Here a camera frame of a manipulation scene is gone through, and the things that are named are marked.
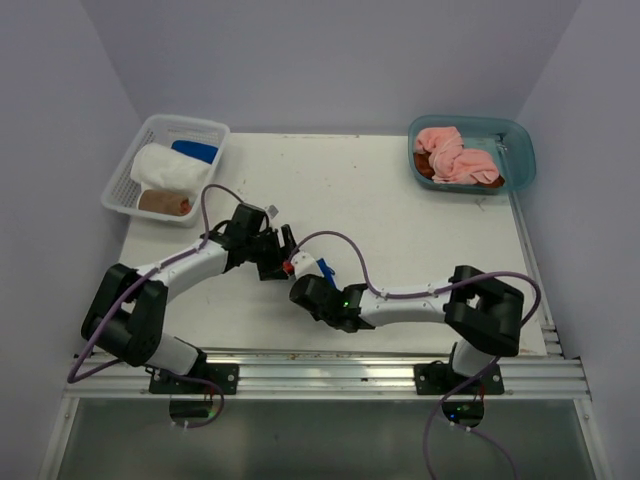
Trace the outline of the orange brown patterned towel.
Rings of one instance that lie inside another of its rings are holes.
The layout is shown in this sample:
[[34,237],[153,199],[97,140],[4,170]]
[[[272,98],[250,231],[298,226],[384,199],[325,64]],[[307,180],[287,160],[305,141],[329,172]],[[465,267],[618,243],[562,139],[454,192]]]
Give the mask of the orange brown patterned towel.
[[141,193],[137,202],[139,210],[172,216],[185,216],[192,207],[187,196],[148,189]]

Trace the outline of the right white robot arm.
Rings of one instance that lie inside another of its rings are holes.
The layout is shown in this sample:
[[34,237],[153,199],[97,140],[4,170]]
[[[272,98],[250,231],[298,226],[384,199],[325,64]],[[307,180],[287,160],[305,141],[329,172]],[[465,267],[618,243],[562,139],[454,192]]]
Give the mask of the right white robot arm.
[[[296,279],[289,299],[311,317],[345,333],[374,330],[392,324],[442,324],[460,337],[446,362],[413,367],[416,393],[462,395],[504,392],[494,362],[519,354],[524,308],[523,293],[471,266],[457,266],[453,275],[429,286],[427,295],[376,294],[364,284],[337,288],[328,279],[305,274]],[[481,379],[488,370],[491,378]]]

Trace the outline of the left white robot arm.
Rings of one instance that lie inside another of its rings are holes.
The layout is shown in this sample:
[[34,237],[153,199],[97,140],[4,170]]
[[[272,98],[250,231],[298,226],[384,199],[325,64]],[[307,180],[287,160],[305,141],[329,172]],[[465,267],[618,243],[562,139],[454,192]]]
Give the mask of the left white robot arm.
[[262,281],[284,280],[284,262],[296,241],[289,225],[273,227],[267,212],[239,204],[230,219],[208,226],[193,245],[156,263],[105,273],[81,326],[84,361],[98,347],[115,361],[143,367],[158,394],[214,394],[223,375],[206,354],[164,331],[167,306],[201,282],[251,263]]

